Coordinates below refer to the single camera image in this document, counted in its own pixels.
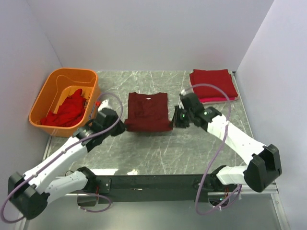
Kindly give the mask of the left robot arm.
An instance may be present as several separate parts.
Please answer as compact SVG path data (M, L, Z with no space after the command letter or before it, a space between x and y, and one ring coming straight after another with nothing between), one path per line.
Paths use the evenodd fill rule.
M85 156L109 136L125 131L121 115L106 107L94 119L78 128L54 154L24 174L15 172L8 180L8 198L23 215L31 220L40 215L54 200L74 191L95 196L99 192L97 176L81 167L69 176L57 179L59 173L79 157Z

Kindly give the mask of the dark red t shirt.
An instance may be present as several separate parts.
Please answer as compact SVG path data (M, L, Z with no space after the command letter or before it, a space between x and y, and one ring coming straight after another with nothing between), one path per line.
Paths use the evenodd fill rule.
M172 130L168 118L167 93L139 94L130 92L128 118L124 122L129 132L168 132Z

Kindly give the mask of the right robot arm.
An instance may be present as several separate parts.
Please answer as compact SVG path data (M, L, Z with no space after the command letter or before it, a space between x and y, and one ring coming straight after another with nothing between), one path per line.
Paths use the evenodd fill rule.
M245 165L222 165L206 175L205 182L213 189L229 184L244 184L261 193L282 174L278 148L256 141L231 122L225 115L210 106L205 108L194 93L180 96L180 104L173 116L175 127L187 128L190 124L223 141L240 156Z

